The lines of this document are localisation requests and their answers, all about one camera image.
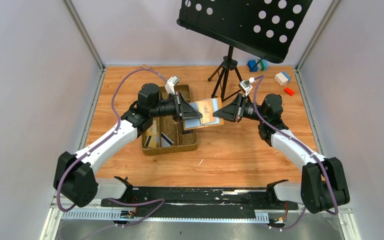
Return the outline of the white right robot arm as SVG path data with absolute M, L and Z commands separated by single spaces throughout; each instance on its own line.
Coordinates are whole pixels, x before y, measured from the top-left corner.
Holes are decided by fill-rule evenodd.
M 350 193 L 342 162 L 326 157 L 300 141 L 282 120 L 282 97 L 268 94 L 261 105 L 251 103 L 241 94 L 227 106 L 213 113 L 229 122 L 243 118 L 259 121 L 260 138 L 282 152 L 301 172 L 301 182 L 279 180 L 269 183 L 269 200 L 303 205 L 312 214 L 338 212 L 338 207 L 350 202 Z

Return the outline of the orange illustrated card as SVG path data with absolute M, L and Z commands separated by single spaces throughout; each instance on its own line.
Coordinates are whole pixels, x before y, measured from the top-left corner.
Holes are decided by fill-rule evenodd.
M 207 98 L 195 102 L 198 111 L 202 114 L 200 118 L 200 124 L 202 126 L 217 125 L 221 123 L 218 117 L 214 117 L 213 113 L 219 109 L 218 98 Z

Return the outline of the white card with black stripe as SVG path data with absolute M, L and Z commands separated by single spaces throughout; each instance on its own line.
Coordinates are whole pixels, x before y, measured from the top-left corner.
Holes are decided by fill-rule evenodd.
M 145 139 L 144 146 L 146 148 L 156 148 L 158 146 L 158 136 L 157 135 L 149 135 Z

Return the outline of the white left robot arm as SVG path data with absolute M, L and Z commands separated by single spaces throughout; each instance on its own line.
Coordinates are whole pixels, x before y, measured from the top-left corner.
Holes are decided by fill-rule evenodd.
M 152 125 L 155 117 L 171 116 L 176 122 L 199 119 L 203 115 L 195 110 L 177 91 L 167 99 L 154 83 L 144 84 L 137 100 L 122 115 L 116 116 L 116 124 L 89 146 L 76 153 L 63 152 L 57 161 L 53 186 L 56 202 L 63 212 L 61 196 L 69 199 L 74 207 L 85 207 L 94 199 L 121 199 L 128 183 L 118 178 L 96 178 L 95 174 L 115 153 L 135 141 Z

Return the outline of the yellow leather card holder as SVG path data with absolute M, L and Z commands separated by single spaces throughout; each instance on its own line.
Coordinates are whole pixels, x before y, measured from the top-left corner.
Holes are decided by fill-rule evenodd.
M 191 102 L 190 105 L 193 109 L 197 110 L 202 117 L 185 120 L 183 122 L 183 128 L 185 130 L 222 126 L 224 124 L 222 118 L 213 116 L 213 113 L 222 107 L 222 100 L 220 97 L 194 101 Z

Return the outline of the beige illustrated card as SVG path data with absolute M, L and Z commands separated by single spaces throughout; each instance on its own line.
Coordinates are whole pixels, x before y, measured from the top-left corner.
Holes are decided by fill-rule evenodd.
M 153 120 L 152 125 L 146 130 L 146 136 L 156 136 L 158 134 L 158 125 L 157 121 Z

